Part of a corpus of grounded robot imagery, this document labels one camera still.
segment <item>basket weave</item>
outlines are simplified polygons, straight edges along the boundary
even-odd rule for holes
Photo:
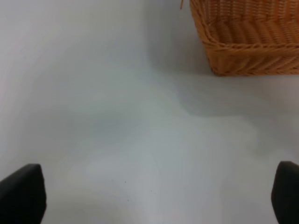
[[[190,0],[219,76],[299,74],[299,0]]]

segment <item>black object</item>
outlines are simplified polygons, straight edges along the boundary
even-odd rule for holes
[[[45,210],[39,164],[28,164],[0,182],[0,224],[40,224]]]
[[[299,224],[299,166],[280,162],[271,194],[272,206],[279,224]]]

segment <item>wicker basket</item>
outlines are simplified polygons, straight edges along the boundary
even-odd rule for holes
[[[299,0],[190,0],[219,76],[299,74]]]

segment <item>woven basket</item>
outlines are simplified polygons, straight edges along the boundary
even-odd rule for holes
[[[299,0],[190,0],[219,76],[299,74]]]

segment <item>white surface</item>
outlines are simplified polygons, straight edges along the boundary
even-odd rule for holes
[[[41,163],[44,224],[276,223],[299,77],[215,77],[179,4],[0,2],[0,178]]]

